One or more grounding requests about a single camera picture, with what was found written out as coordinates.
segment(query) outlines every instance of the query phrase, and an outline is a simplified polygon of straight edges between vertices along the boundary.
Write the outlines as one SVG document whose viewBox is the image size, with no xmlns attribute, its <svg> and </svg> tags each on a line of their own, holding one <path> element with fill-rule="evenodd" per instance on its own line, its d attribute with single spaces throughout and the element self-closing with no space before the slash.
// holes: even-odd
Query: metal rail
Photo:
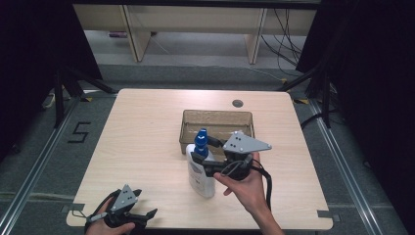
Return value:
<svg viewBox="0 0 415 235">
<path fill-rule="evenodd" d="M 31 168 L 30 173 L 24 180 L 24 183 L 21 186 L 20 190 L 16 194 L 12 203 L 7 208 L 6 212 L 2 215 L 0 219 L 0 232 L 2 235 L 8 235 L 12 231 L 13 226 L 18 220 L 27 202 L 27 199 L 30 196 L 32 189 L 34 188 L 46 164 L 49 162 L 49 159 L 52 156 L 52 153 L 55 150 L 55 147 L 69 122 L 69 118 L 72 114 L 72 111 L 78 103 L 79 99 L 74 98 L 69 103 L 68 111 L 65 118 L 63 119 L 61 124 L 53 130 L 45 147 L 43 148 L 42 152 L 40 153 L 33 167 Z"/>
<path fill-rule="evenodd" d="M 314 115 L 321 113 L 321 109 L 315 100 L 310 100 L 310 107 Z M 357 211 L 360 214 L 360 217 L 363 221 L 364 226 L 366 227 L 368 234 L 384 234 L 381 227 L 379 226 L 379 222 L 375 214 L 370 208 L 369 203 L 367 202 L 356 179 L 354 178 L 354 175 L 351 172 L 350 167 L 348 166 L 347 160 L 343 155 L 342 150 L 340 149 L 332 133 L 332 130 L 326 127 L 326 124 L 324 123 L 321 117 L 317 119 L 317 123 L 320 127 L 324 139 L 326 140 L 327 145 L 329 146 L 333 159 L 336 162 L 342 179 L 345 182 L 346 188 L 351 198 L 353 199 L 353 202 L 357 208 Z"/>
</svg>

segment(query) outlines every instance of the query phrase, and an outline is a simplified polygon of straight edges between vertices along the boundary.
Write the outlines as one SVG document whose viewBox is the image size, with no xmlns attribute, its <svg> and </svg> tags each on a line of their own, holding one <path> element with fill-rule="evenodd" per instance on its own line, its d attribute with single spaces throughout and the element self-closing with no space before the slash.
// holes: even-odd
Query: plastic bottle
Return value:
<svg viewBox="0 0 415 235">
<path fill-rule="evenodd" d="M 193 189 L 205 198 L 214 195 L 214 178 L 207 177 L 202 165 L 196 164 L 192 159 L 192 152 L 196 152 L 207 161 L 214 161 L 214 156 L 208 149 L 208 132 L 202 128 L 195 137 L 195 144 L 186 147 L 186 155 L 189 170 L 189 182 Z"/>
</svg>

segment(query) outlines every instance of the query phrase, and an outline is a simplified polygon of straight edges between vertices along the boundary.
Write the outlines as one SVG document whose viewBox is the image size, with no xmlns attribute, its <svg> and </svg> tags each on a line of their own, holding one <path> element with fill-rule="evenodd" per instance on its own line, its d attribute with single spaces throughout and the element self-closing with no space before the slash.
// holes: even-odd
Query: gray carpet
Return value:
<svg viewBox="0 0 415 235">
<path fill-rule="evenodd" d="M 221 89 L 221 90 L 275 90 L 282 85 L 277 78 L 294 79 L 279 70 L 261 70 L 260 73 L 246 69 L 225 68 L 177 68 L 177 67 L 135 67 L 100 66 L 105 83 L 113 88 L 180 88 L 180 89 Z M 85 89 L 96 89 L 81 82 Z M 295 99 L 304 97 L 306 87 L 301 84 L 290 91 Z M 60 139 L 52 158 L 44 168 L 35 185 L 32 197 L 27 202 L 12 234 L 83 234 L 82 228 L 66 225 L 64 205 L 69 205 L 76 194 L 83 174 L 105 125 L 115 98 L 95 97 L 91 102 L 80 102 L 75 107 L 69 123 Z M 294 104 L 299 121 L 312 116 L 305 104 Z M 20 142 L 22 151 L 8 156 L 0 164 L 0 213 L 11 202 L 10 193 L 17 192 L 25 176 L 40 154 L 43 145 L 52 132 L 54 108 L 39 113 L 31 128 Z M 373 176 L 370 168 L 362 164 L 364 157 L 355 144 L 347 126 L 339 114 L 331 115 L 332 131 L 358 180 L 364 195 L 381 222 L 385 234 L 406 234 L 388 198 Z M 88 132 L 83 143 L 69 143 L 80 140 L 72 134 L 80 121 L 90 122 L 80 126 Z M 330 211 L 340 218 L 334 227 L 320 234 L 367 234 L 360 215 L 340 176 L 333 157 L 325 143 L 316 121 L 303 130 L 306 143 L 320 179 Z M 160 231 L 149 230 L 145 234 L 229 234 L 230 231 Z M 233 231 L 231 234 L 258 234 L 253 231 Z M 287 234 L 314 234 L 311 231 L 287 231 Z"/>
</svg>

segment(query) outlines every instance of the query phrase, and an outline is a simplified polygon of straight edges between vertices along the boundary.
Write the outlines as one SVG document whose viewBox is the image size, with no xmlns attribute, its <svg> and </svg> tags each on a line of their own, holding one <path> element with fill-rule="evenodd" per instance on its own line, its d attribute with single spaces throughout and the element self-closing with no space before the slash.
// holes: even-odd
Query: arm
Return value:
<svg viewBox="0 0 415 235">
<path fill-rule="evenodd" d="M 254 159 L 259 161 L 259 153 L 253 153 L 253 155 Z M 228 196 L 232 192 L 236 195 L 245 207 L 245 210 L 253 216 L 263 235 L 284 234 L 266 204 L 262 175 L 259 172 L 251 170 L 250 175 L 241 181 L 222 176 L 218 172 L 213 177 L 228 187 L 223 193 L 225 196 Z"/>
<path fill-rule="evenodd" d="M 108 204 L 110 203 L 111 199 L 108 199 L 103 206 L 98 211 L 99 213 L 102 213 L 107 208 Z M 134 223 L 125 223 L 117 228 L 111 228 L 109 227 L 104 219 L 98 219 L 97 221 L 93 222 L 91 226 L 89 226 L 88 230 L 86 231 L 85 235 L 121 235 L 124 233 L 128 233 L 132 229 L 134 229 L 135 224 Z"/>
</svg>

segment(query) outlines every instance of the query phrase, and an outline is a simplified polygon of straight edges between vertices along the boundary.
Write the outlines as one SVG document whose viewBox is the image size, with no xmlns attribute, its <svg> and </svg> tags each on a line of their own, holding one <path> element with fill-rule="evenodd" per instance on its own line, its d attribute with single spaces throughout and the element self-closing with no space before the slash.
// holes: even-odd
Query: human hand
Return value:
<svg viewBox="0 0 415 235">
<path fill-rule="evenodd" d="M 110 203 L 112 198 L 108 199 L 98 210 L 97 214 L 105 212 L 108 204 Z M 121 235 L 124 233 L 130 232 L 134 229 L 135 224 L 133 222 L 122 224 L 120 227 L 111 228 L 105 223 L 104 219 L 98 219 L 97 221 L 93 222 L 88 230 L 86 231 L 85 235 Z"/>
<path fill-rule="evenodd" d="M 259 153 L 254 152 L 253 157 L 253 166 L 260 167 Z M 267 207 L 262 175 L 258 171 L 251 169 L 250 174 L 241 181 L 221 175 L 219 172 L 215 173 L 213 177 L 228 187 L 223 195 L 228 196 L 233 192 L 249 213 L 256 213 L 257 210 L 263 210 L 264 207 Z"/>
</svg>

